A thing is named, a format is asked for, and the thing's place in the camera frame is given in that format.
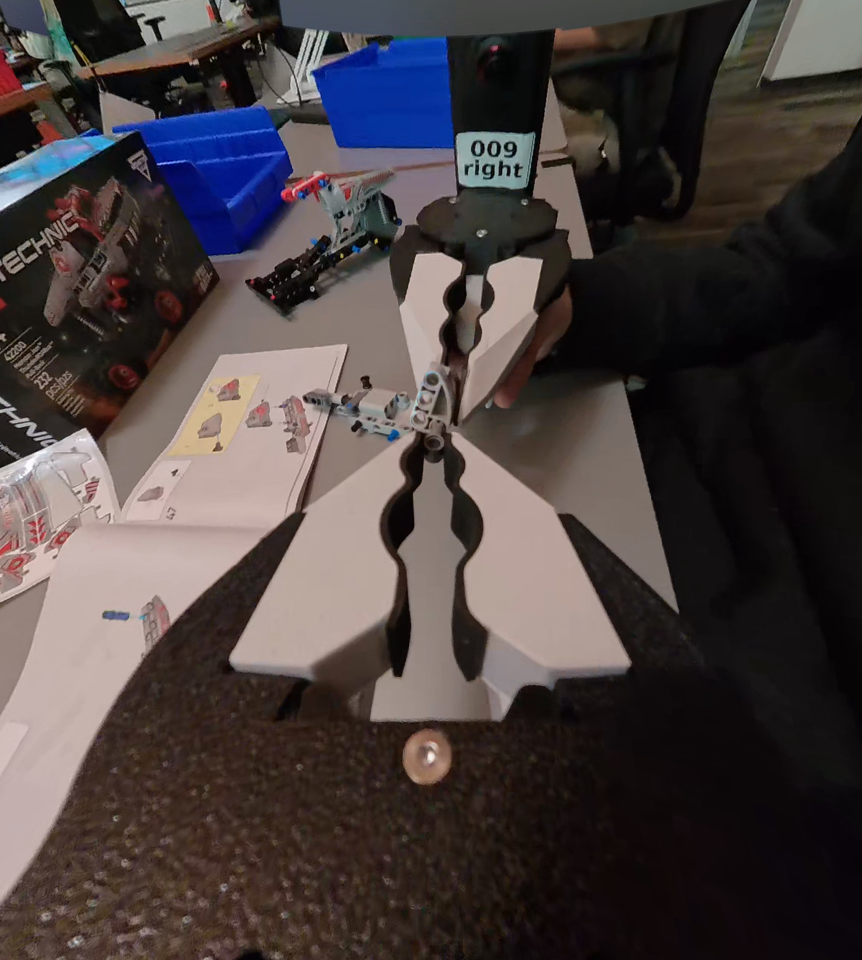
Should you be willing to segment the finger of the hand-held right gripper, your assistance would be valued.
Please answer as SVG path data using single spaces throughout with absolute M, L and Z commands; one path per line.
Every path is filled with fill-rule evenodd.
M 532 341 L 540 279 L 538 258 L 509 258 L 485 274 L 493 298 L 478 318 L 481 337 L 466 360 L 459 426 L 493 398 Z
M 448 297 L 454 290 L 463 292 L 464 279 L 464 264 L 446 253 L 420 252 L 414 257 L 399 313 L 415 376 L 444 363 L 446 330 L 454 314 Z

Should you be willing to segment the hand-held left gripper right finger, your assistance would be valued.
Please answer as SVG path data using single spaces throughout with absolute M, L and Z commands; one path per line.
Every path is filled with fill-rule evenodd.
M 490 718 L 505 719 L 524 688 L 628 672 L 630 658 L 565 524 L 541 496 L 469 439 L 444 459 L 456 570 L 454 656 L 480 682 Z

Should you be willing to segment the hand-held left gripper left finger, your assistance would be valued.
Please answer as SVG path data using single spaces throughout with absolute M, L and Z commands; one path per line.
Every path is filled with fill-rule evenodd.
M 348 699 L 410 652 L 408 575 L 422 441 L 401 438 L 274 534 L 286 549 L 230 654 L 240 673 L 307 681 Z

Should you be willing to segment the grey toy beam piece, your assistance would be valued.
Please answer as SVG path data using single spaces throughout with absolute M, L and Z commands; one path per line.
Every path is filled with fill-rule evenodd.
M 456 421 L 456 389 L 454 374 L 443 364 L 429 366 L 417 387 L 410 426 L 420 436 L 428 462 L 438 462 L 444 455 Z

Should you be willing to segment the grey desk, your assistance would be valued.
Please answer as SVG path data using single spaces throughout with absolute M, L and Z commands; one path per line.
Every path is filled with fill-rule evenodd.
M 293 123 L 281 137 L 299 176 L 316 169 L 395 169 L 390 194 L 406 223 L 454 189 L 449 150 L 341 150 L 328 126 Z M 315 203 L 299 203 L 285 210 L 255 249 L 217 258 L 219 287 L 103 436 L 121 496 L 173 437 L 222 354 L 347 344 L 342 382 L 368 375 L 382 387 L 413 390 L 382 258 L 363 258 L 333 291 L 292 318 L 282 318 L 245 289 L 245 278 L 302 249 L 322 223 Z M 592 371 L 537 376 L 509 410 L 477 414 L 467 435 L 559 512 L 578 518 L 677 608 L 621 378 Z M 0 714 L 25 666 L 46 591 L 41 582 L 0 605 Z

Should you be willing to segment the white desk leg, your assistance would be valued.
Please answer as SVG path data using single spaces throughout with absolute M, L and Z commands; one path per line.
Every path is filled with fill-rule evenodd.
M 329 36 L 328 30 L 304 30 L 294 56 L 278 45 L 278 52 L 290 76 L 287 91 L 277 95 L 279 104 L 292 107 L 321 103 L 315 71 L 321 66 Z

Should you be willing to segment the wooden desk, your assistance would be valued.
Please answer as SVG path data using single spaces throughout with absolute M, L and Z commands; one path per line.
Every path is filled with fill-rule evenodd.
M 96 79 L 153 70 L 200 66 L 208 61 L 230 59 L 232 66 L 244 63 L 240 48 L 245 42 L 273 33 L 279 17 L 243 17 L 231 23 L 212 24 L 205 30 L 176 35 L 133 51 L 116 54 L 91 64 L 75 67 L 77 77 Z

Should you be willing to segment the person's right hand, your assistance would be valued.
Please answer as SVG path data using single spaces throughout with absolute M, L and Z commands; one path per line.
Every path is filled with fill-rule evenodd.
M 573 310 L 571 289 L 566 286 L 561 295 L 538 316 L 531 341 L 522 349 L 494 393 L 494 406 L 509 409 L 517 401 L 531 379 L 535 366 L 552 354 L 558 342 L 568 332 L 573 321 Z

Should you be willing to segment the blue plastic bin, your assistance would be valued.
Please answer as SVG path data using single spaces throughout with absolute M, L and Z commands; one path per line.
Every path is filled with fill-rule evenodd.
M 115 126 L 138 132 L 210 256 L 248 250 L 284 204 L 293 164 L 261 104 Z
M 338 147 L 453 147 L 445 37 L 373 43 L 318 66 L 314 77 Z

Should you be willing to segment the grey and red toy assembly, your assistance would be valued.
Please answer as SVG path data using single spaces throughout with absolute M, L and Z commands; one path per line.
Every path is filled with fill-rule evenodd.
M 332 224 L 329 238 L 316 242 L 324 252 L 342 258 L 375 246 L 384 253 L 402 222 L 392 198 L 384 191 L 394 176 L 391 169 L 363 174 L 316 171 L 284 187 L 280 198 L 286 204 L 307 199 L 318 202 Z

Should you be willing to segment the black toy chassis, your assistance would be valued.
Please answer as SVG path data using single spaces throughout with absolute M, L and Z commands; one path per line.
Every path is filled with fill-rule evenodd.
M 316 300 L 325 274 L 345 260 L 377 245 L 377 236 L 363 233 L 337 241 L 321 235 L 296 257 L 280 261 L 270 272 L 245 279 L 245 287 L 281 316 L 289 316 L 298 306 Z

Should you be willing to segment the black office chair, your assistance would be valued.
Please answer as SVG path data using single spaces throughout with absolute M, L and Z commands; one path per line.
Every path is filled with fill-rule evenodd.
M 121 1 L 54 1 L 64 34 L 84 66 L 147 45 L 137 20 Z
M 641 196 L 670 196 L 659 139 L 687 19 L 680 11 L 555 32 L 552 84 L 587 225 L 623 226 Z

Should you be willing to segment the open instruction booklet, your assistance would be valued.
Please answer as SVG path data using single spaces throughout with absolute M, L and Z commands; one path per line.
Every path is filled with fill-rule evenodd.
M 221 356 L 121 517 L 63 547 L 0 716 L 0 903 L 113 703 L 184 612 L 294 512 L 323 436 L 303 400 L 344 344 Z

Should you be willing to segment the toy sticker sheet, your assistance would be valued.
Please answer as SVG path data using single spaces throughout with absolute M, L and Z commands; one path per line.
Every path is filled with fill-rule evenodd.
M 101 449 L 81 429 L 0 469 L 0 604 L 46 581 L 62 548 L 87 526 L 118 520 Z

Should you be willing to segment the white cabinet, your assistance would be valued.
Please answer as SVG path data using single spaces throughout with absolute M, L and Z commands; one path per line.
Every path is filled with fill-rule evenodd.
M 862 71 L 862 1 L 791 1 L 762 82 Z

